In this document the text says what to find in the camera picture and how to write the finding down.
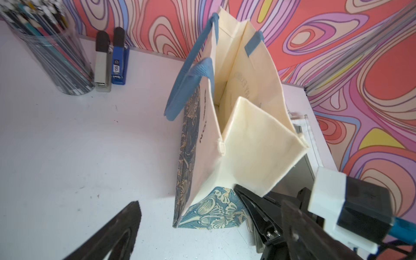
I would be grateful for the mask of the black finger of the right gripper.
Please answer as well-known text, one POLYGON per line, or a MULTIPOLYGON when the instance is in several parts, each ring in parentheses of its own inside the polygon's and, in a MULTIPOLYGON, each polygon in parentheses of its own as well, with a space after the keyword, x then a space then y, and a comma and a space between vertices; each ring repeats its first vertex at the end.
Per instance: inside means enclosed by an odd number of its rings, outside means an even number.
POLYGON ((271 191, 259 197, 240 185, 234 187, 234 192, 248 210, 264 245, 282 245, 286 242, 283 237, 282 202, 289 196, 271 191))

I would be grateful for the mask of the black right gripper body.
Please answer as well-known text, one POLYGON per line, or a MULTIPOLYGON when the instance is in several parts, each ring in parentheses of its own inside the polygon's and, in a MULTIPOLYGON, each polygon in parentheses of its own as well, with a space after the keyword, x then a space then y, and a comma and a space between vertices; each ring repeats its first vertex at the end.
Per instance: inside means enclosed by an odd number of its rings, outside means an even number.
POLYGON ((308 205, 311 197, 311 190, 304 187, 297 194, 297 197, 290 197, 276 192, 271 192, 265 199, 273 200, 273 207, 276 208, 279 217, 274 218, 271 224, 264 230, 263 237, 267 242, 261 256, 261 260, 292 260, 290 251, 285 238, 287 234, 284 231, 284 225, 288 223, 283 217, 282 202, 291 202, 305 213, 311 220, 317 223, 321 228, 323 227, 324 219, 308 211, 308 205))

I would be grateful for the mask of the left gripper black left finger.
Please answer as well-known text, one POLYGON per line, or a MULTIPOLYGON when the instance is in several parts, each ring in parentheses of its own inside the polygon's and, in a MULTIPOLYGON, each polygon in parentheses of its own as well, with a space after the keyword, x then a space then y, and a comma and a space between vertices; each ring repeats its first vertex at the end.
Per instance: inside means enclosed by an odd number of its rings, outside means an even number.
POLYGON ((67 260, 129 260, 136 242, 141 209, 130 202, 89 240, 66 257, 67 260))

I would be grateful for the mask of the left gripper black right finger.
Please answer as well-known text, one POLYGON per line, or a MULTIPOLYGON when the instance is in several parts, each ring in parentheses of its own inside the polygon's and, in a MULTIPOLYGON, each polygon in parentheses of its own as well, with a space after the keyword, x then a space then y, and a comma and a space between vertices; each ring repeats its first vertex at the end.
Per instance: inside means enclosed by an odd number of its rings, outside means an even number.
POLYGON ((292 260, 359 260, 341 242, 332 239, 318 224, 294 204, 282 202, 284 231, 292 260))

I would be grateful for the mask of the cream bag with blue handles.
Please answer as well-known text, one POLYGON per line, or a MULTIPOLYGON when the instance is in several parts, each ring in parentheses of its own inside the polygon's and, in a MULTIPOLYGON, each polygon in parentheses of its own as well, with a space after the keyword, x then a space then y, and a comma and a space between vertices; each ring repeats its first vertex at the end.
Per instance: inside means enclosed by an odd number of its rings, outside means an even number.
POLYGON ((212 14, 172 87, 183 113, 173 226, 224 229, 247 218, 240 185, 263 197, 307 153, 263 35, 223 8, 212 14))

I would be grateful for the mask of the green canvas bag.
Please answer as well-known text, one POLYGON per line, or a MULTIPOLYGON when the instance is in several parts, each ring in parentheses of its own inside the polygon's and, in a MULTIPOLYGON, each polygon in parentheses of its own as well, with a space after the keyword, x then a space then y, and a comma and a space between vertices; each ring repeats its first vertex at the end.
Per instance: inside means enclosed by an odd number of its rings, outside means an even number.
POLYGON ((306 154, 272 189, 273 192, 296 197, 303 188, 312 189, 319 163, 315 156, 306 154))

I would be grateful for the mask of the cream bag with yellow handles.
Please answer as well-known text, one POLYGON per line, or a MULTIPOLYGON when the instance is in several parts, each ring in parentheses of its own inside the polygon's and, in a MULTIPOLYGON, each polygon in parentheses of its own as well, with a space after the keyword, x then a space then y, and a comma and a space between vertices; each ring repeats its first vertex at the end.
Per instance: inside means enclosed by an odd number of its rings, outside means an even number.
POLYGON ((298 133, 301 133, 304 136, 306 142, 308 143, 309 150, 307 152, 307 157, 313 173, 316 174, 318 168, 323 167, 323 162, 308 116, 290 114, 290 120, 293 126, 295 127, 296 131, 298 133))

